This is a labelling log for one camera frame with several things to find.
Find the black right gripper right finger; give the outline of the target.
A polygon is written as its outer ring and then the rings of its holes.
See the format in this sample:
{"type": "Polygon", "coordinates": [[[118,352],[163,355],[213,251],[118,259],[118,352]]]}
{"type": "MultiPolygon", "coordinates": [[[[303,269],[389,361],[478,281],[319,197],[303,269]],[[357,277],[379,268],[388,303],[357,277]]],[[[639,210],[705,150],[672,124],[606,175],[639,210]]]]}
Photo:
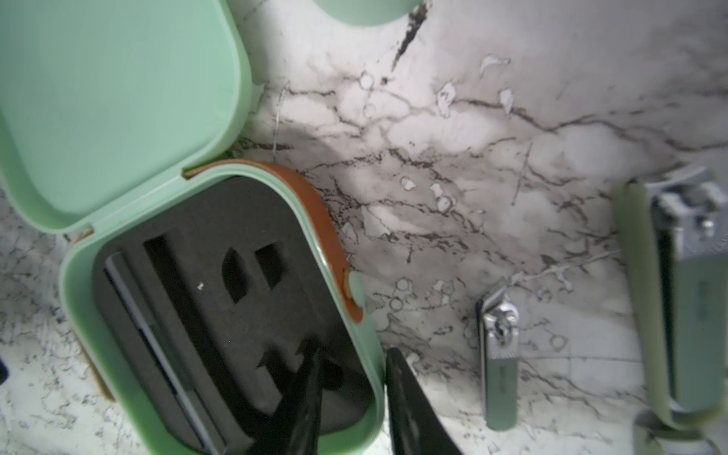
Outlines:
{"type": "Polygon", "coordinates": [[[461,454],[442,426],[405,356],[386,355],[386,388],[394,454],[461,454]]]}

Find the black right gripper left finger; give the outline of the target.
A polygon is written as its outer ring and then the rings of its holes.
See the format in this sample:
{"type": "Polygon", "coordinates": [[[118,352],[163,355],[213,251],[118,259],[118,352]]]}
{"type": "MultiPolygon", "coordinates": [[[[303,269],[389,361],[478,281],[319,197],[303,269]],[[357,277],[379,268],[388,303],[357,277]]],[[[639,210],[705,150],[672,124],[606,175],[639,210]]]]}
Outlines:
{"type": "Polygon", "coordinates": [[[275,413],[246,454],[317,454],[322,422],[324,356],[316,341],[304,345],[303,364],[275,413]]]}

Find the small green nail clipper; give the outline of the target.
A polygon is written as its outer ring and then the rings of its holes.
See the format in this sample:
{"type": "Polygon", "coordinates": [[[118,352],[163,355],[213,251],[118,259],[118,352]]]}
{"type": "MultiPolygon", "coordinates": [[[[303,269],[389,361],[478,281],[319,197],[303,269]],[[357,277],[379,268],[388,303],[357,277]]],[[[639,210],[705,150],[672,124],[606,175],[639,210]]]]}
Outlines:
{"type": "Polygon", "coordinates": [[[518,420],[521,317],[507,290],[500,280],[476,304],[483,418],[494,431],[511,430],[518,420]]]}

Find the large green nail clipper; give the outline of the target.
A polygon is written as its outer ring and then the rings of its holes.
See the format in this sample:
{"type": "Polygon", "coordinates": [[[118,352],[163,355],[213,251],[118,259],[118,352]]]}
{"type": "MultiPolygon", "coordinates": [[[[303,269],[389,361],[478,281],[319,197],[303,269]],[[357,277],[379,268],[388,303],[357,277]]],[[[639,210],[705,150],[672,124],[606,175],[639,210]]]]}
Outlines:
{"type": "Polygon", "coordinates": [[[727,352],[727,191],[687,165],[614,187],[612,203],[648,403],[672,428],[722,414],[727,352]]]}

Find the green nail kit case front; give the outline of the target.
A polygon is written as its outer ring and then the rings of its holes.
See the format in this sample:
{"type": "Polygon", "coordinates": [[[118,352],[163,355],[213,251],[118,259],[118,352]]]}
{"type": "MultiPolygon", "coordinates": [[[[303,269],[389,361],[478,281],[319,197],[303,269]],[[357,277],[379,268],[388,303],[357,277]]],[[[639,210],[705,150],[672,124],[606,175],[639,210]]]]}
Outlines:
{"type": "Polygon", "coordinates": [[[260,437],[304,345],[322,349],[318,452],[360,454],[384,416],[384,355],[316,190],[225,160],[250,63],[224,1],[5,1],[1,184],[38,231],[79,234],[64,312],[151,454],[210,454],[105,272],[121,252],[225,454],[260,437]]]}

